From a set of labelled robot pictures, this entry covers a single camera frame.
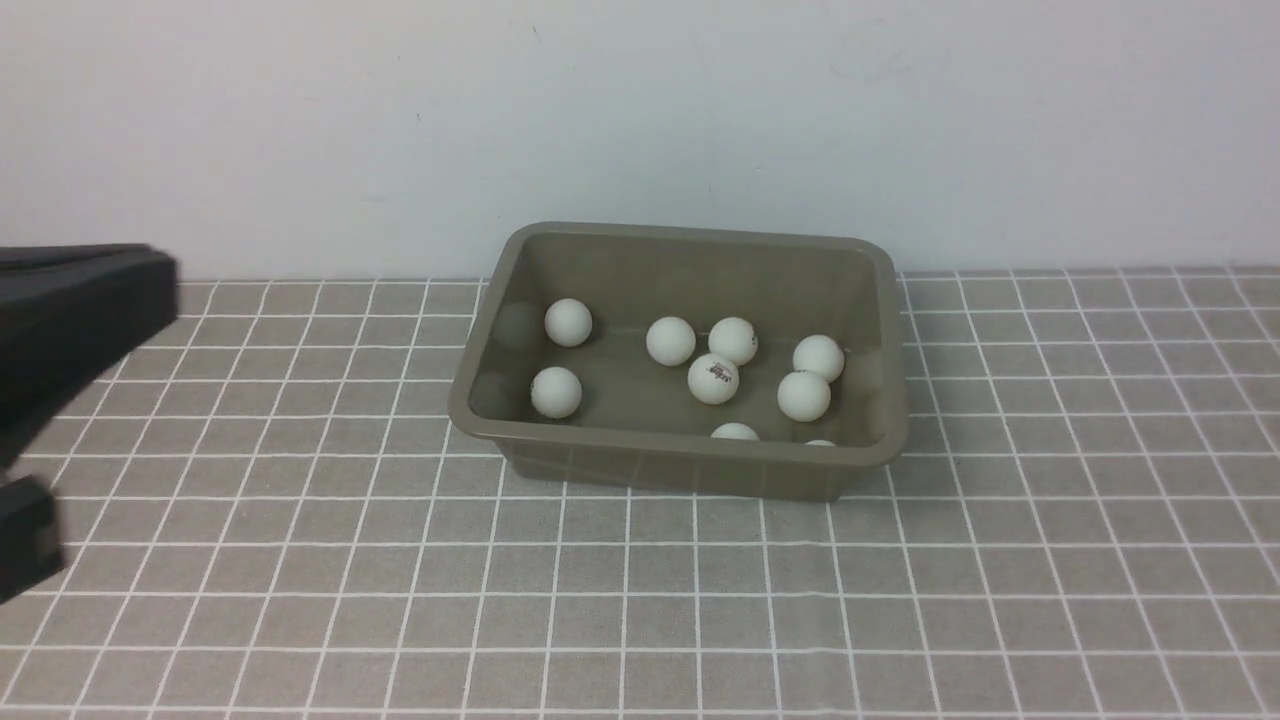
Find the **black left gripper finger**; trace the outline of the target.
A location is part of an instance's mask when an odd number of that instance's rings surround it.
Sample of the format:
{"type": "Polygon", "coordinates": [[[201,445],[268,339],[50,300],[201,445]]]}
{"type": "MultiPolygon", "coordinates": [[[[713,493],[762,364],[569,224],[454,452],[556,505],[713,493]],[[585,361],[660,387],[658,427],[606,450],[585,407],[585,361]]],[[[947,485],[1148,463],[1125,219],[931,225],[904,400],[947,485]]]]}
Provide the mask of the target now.
{"type": "Polygon", "coordinates": [[[67,568],[58,495],[38,477],[1,487],[1,602],[67,568]]]}
{"type": "Polygon", "coordinates": [[[179,263],[145,243],[1,251],[1,465],[177,320],[179,263]]]}

